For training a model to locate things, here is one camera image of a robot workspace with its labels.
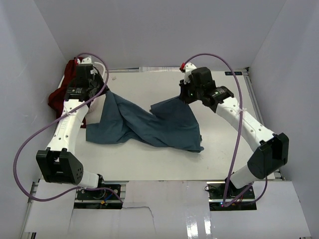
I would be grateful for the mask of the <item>teal blue t shirt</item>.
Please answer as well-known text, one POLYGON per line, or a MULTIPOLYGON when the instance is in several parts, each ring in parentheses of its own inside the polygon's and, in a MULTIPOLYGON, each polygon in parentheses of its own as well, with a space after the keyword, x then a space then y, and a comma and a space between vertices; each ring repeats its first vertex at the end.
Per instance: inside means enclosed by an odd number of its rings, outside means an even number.
POLYGON ((86 141, 112 145, 130 139, 166 148, 200 153, 202 137, 189 105, 174 97, 151 105, 149 112, 108 92, 98 123, 86 126, 86 141))

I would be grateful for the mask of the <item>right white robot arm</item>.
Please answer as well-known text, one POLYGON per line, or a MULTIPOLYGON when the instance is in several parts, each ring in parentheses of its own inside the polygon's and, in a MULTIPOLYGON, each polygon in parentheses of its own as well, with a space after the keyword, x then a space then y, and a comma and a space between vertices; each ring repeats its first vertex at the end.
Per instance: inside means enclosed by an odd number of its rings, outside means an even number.
POLYGON ((182 65, 184 79, 180 81, 180 99, 191 104, 201 101, 214 113, 224 118, 253 151, 247 164, 230 176, 225 186, 226 195, 232 199, 243 193, 243 188, 258 179, 265 179, 288 162, 289 138, 264 127, 248 112, 225 86, 216 86, 207 67, 197 68, 191 63, 182 65))

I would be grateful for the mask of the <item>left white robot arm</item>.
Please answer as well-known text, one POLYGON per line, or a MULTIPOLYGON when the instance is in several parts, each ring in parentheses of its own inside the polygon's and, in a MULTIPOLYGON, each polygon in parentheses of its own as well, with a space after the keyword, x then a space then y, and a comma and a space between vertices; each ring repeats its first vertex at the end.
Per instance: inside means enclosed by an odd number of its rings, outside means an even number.
POLYGON ((58 122, 47 148, 37 152, 36 161, 46 182, 88 188, 88 193, 99 199, 105 194, 100 176, 84 170, 83 164, 75 157, 76 139, 90 104, 79 109, 76 107, 97 95, 104 81, 92 63, 78 64, 75 73, 64 96, 62 115, 66 117, 58 122))

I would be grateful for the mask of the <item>white plastic laundry basket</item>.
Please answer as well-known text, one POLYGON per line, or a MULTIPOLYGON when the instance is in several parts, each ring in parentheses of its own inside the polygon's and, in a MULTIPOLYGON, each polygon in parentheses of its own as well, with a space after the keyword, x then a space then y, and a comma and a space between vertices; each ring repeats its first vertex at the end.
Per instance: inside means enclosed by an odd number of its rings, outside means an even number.
MULTIPOLYGON (((93 66, 95 68, 95 73, 99 72, 102 76, 102 79, 103 79, 103 82, 105 83, 106 81, 106 68, 105 68, 105 65, 101 62, 93 62, 93 66)), ((96 107, 97 107, 97 104, 98 104, 98 101, 99 101, 99 98, 96 98, 95 100, 93 100, 90 104, 90 107, 89 107, 89 110, 87 112, 87 114, 90 114, 92 113, 96 107)))

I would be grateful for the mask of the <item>dark label sticker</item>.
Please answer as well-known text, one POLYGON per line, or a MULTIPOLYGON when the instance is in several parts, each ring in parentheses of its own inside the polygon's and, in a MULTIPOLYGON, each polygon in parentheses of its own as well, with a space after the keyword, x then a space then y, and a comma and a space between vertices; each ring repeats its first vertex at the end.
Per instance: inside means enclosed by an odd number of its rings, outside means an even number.
POLYGON ((225 71, 226 76, 236 75, 236 76, 242 76, 243 73, 241 71, 234 71, 233 73, 231 71, 225 71))

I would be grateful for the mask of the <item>dark red t shirt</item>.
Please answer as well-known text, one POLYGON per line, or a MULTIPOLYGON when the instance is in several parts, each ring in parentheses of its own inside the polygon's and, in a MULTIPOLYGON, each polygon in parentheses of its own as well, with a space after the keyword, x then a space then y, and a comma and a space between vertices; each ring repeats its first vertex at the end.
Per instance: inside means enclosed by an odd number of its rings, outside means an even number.
POLYGON ((58 87, 57 90, 52 92, 48 97, 48 105, 55 111, 56 118, 61 117, 63 111, 63 102, 64 96, 66 94, 68 84, 75 78, 76 76, 76 63, 75 60, 69 60, 65 70, 64 70, 64 79, 62 80, 62 84, 58 87))

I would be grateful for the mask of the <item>paper sheet at back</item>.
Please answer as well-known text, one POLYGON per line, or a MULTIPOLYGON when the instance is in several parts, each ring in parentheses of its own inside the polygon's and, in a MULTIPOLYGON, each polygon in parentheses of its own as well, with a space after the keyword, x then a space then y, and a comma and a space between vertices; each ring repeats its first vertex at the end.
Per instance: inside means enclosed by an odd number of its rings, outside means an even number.
POLYGON ((139 72, 180 72, 178 67, 140 67, 139 72))

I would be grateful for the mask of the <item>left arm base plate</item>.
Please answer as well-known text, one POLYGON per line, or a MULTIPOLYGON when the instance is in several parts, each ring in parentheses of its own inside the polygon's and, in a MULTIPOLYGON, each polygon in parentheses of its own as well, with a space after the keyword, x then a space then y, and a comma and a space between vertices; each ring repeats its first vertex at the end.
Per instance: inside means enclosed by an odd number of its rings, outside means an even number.
POLYGON ((118 197, 124 201, 126 193, 126 185, 119 183, 106 184, 102 183, 101 186, 113 190, 78 190, 75 196, 74 208, 75 209, 92 209, 92 210, 120 210, 122 203, 118 197))

